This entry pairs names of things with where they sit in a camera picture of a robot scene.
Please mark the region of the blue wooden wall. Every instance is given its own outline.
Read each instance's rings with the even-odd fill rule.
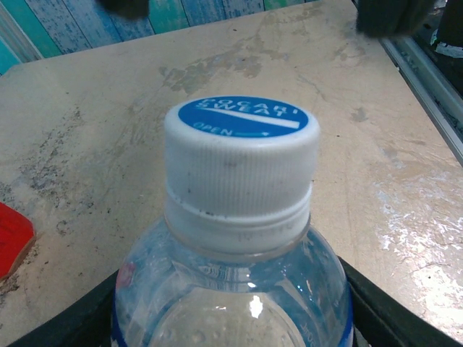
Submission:
[[[95,0],[0,0],[46,58],[313,0],[150,0],[145,20],[105,13]],[[0,43],[0,73],[17,64]]]

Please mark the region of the blue cap label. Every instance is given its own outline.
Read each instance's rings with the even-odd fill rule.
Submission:
[[[192,128],[226,137],[275,137],[297,132],[309,123],[300,108],[281,101],[221,96],[188,103],[179,118]]]

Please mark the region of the clear plastic bottle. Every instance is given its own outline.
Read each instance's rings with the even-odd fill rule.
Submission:
[[[218,96],[165,130],[165,213],[119,271],[113,346],[351,347],[346,276],[310,227],[315,118]]]

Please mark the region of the white tabletop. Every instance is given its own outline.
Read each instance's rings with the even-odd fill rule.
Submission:
[[[161,213],[163,117],[278,98],[322,129],[313,223],[404,306],[463,340],[463,170],[350,1],[323,0],[15,67],[0,78],[0,199],[38,240],[0,286],[0,346],[121,264]]]

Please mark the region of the bottle cap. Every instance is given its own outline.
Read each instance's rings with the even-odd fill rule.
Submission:
[[[173,107],[165,120],[166,222],[194,247],[260,254],[310,217],[320,127],[307,111],[250,96]]]

